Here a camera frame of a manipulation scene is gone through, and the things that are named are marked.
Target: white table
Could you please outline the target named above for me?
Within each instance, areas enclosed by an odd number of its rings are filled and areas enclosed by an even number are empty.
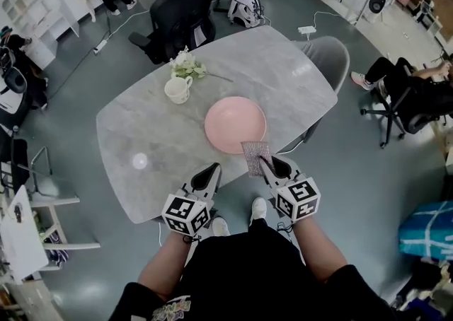
[[[16,206],[21,209],[20,223],[14,214]],[[13,278],[17,283],[49,263],[24,185],[16,193],[6,215],[1,220],[0,236],[5,257],[10,263]]]
[[[164,94],[170,66],[136,82],[97,115],[99,148],[113,190],[134,223],[161,215],[169,193],[198,166],[218,162],[220,185],[247,172],[244,156],[213,148],[205,135],[207,111],[220,99],[243,96],[267,119],[265,140],[277,152],[328,112],[336,94],[321,72],[285,36],[269,26],[245,30],[193,51],[212,74],[195,80],[190,98],[173,104]],[[145,153],[148,164],[132,164]]]

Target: person's hand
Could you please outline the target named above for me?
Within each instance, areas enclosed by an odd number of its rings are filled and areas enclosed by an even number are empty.
[[[441,76],[446,76],[451,66],[452,63],[450,61],[443,61],[439,66],[437,66],[437,69],[439,70]]]

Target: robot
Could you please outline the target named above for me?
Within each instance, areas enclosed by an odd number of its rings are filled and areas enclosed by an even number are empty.
[[[263,7],[259,0],[231,0],[228,18],[231,23],[253,28],[261,24],[264,18]]]
[[[281,155],[271,156],[272,163],[259,158],[264,180],[275,199],[275,208],[294,223],[318,211],[321,194],[313,178],[306,178],[299,166]],[[188,181],[170,194],[162,211],[162,218],[170,230],[194,237],[203,226],[208,226],[222,176],[220,164],[213,163],[195,170]]]

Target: power strip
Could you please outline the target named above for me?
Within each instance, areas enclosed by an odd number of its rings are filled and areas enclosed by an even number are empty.
[[[106,44],[107,44],[107,40],[102,40],[101,43],[99,43],[99,45],[93,49],[94,54],[97,55],[104,48],[104,46]]]
[[[299,31],[299,33],[301,35],[308,35],[310,33],[315,33],[316,32],[316,28],[312,25],[308,25],[306,27],[299,27],[297,28],[297,30]]]

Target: person's arm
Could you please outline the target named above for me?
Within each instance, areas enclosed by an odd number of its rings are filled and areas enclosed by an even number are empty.
[[[292,229],[305,263],[318,281],[327,281],[348,264],[343,253],[319,228],[313,217],[296,222]]]
[[[138,283],[151,289],[164,301],[170,298],[179,282],[190,251],[190,244],[184,242],[183,237],[171,232],[139,276]]]
[[[421,69],[412,73],[413,77],[419,77],[422,79],[427,79],[432,76],[446,76],[452,64],[449,61],[442,62],[439,66],[436,66],[432,69]]]

